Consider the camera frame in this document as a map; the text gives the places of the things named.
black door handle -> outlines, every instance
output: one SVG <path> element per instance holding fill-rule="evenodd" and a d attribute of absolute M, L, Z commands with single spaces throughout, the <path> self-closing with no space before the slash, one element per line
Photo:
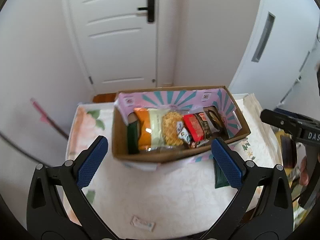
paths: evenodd
<path fill-rule="evenodd" d="M 148 11 L 148 22 L 155 21 L 155 0 L 147 0 L 148 7 L 138 7 L 138 11 Z"/>

blue gripper pad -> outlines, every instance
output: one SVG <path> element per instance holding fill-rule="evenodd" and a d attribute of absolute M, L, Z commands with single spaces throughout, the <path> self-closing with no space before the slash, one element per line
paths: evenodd
<path fill-rule="evenodd" d="M 77 174 L 77 185 L 79 189 L 88 187 L 103 158 L 108 152 L 108 140 L 103 137 L 95 148 L 90 152 L 87 159 L 80 166 Z"/>
<path fill-rule="evenodd" d="M 242 186 L 243 172 L 217 139 L 214 139 L 211 143 L 211 152 L 230 186 L 240 189 Z"/>

cardboard box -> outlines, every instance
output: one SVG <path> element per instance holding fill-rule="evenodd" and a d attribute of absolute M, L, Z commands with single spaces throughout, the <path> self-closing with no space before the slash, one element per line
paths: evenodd
<path fill-rule="evenodd" d="M 250 134 L 249 126 L 242 115 L 236 101 L 229 92 L 226 86 L 197 86 L 197 87 L 164 87 L 153 89 L 139 89 L 139 90 L 125 90 L 119 91 L 119 93 L 134 93 L 134 92 L 149 92 L 149 91 L 176 91 L 176 90 L 205 90 L 205 89 L 218 89 L 223 88 L 230 96 L 233 104 L 236 107 L 235 113 L 242 126 L 241 130 L 230 139 L 225 142 L 232 143 L 247 137 Z M 153 162 L 153 163 L 165 163 L 170 161 L 179 160 L 182 158 L 190 157 L 211 149 L 211 145 L 185 150 L 162 150 L 143 152 L 139 154 L 129 155 L 127 145 L 127 125 L 124 123 L 119 110 L 115 107 L 113 114 L 112 125 L 112 154 L 115 158 L 122 161 L 138 161 L 138 162 Z"/>

door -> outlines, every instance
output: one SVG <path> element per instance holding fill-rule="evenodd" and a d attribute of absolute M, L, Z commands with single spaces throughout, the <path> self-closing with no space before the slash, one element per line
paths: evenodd
<path fill-rule="evenodd" d="M 155 87 L 156 20 L 147 0 L 69 0 L 74 32 L 97 93 Z"/>
<path fill-rule="evenodd" d="M 300 76 L 319 24 L 314 0 L 261 0 L 248 47 L 229 87 L 273 109 Z"/>

